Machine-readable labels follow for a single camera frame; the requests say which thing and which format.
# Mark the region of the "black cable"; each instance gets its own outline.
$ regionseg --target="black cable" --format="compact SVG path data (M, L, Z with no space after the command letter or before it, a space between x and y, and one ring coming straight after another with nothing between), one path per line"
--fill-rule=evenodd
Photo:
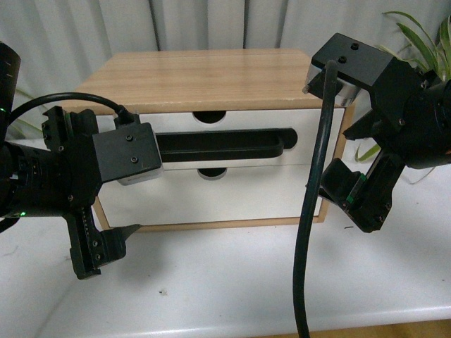
M302 204L301 219L297 231L295 262L293 266L293 306L295 308L295 318L299 338L310 338L307 315L305 311L305 270L307 266L307 250L309 248L309 238L311 223L318 198L321 175L324 169L327 145L332 126L333 107L335 103L337 86L337 63L328 61L326 64L326 74L323 90L323 105L319 120L318 134L316 136L313 158L311 160L309 181L305 192L304 203Z
M124 106L118 105L112 100L105 99L102 96L88 94L88 93L77 93L77 92L67 92L67 93L55 93L50 95L45 95L28 101L26 104L17 107L11 112L9 122L10 125L15 119L26 113L27 111L41 106L43 104L49 104L50 102L64 101L64 100L82 100L82 101L92 101L98 104L103 104L111 109L113 109L116 114L122 118L126 118L129 114Z
M13 225L15 225L20 220L19 217L17 218L5 218L3 220L0 220L0 233L3 231L9 229Z

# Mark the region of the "screw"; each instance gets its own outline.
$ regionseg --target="screw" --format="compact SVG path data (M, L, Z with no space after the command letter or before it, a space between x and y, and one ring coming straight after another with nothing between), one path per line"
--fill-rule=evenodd
M302 92L303 92L304 94L308 94L308 93L309 93L309 90L310 90L310 86L309 86L309 85L307 85L307 86L305 86L304 88L302 88Z

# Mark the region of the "white surface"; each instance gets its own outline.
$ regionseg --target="white surface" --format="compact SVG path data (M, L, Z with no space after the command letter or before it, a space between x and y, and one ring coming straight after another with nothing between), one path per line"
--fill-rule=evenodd
M356 142L345 158L352 163ZM307 270L313 330L451 318L451 166L403 174L382 230L338 208L314 225ZM77 281L62 219L0 236L0 337L252 337L295 331L297 226L134 234L121 261Z

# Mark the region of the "circular cutout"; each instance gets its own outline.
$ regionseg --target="circular cutout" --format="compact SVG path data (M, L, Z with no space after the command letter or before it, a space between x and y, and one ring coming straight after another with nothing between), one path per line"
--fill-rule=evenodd
M212 125L221 122L226 116L226 111L195 111L192 115L199 122Z
M197 173L204 180L216 181L226 175L227 168L203 168L203 169L197 169Z

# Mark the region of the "drawer unit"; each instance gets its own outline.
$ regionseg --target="drawer unit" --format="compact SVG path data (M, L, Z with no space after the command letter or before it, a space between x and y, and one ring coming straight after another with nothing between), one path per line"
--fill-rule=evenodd
M335 110L326 162L332 159L343 111ZM157 134L292 127L298 140L292 149L276 158L164 163L163 175L155 180L130 186L104 184L99 200L109 226L236 226L243 220L267 223L270 219L292 222L301 211L319 113L318 109L231 111L214 125L201 125L192 113L142 114L141 121L151 123ZM102 129L113 125L110 117L98 119ZM222 175L208 178L198 171L201 168L226 169ZM320 205L319 199L316 215Z
M302 93L309 61L293 49L115 55L77 90L123 104L157 134L292 128L298 140L275 158L163 163L164 172L155 180L104 184L94 205L102 227L297 223L321 110L321 100ZM63 107L91 108L101 132L113 128L105 107L83 101ZM351 108L335 110L326 162L341 157L345 140L339 135L351 118ZM321 222L326 210L327 203L319 200L314 221Z

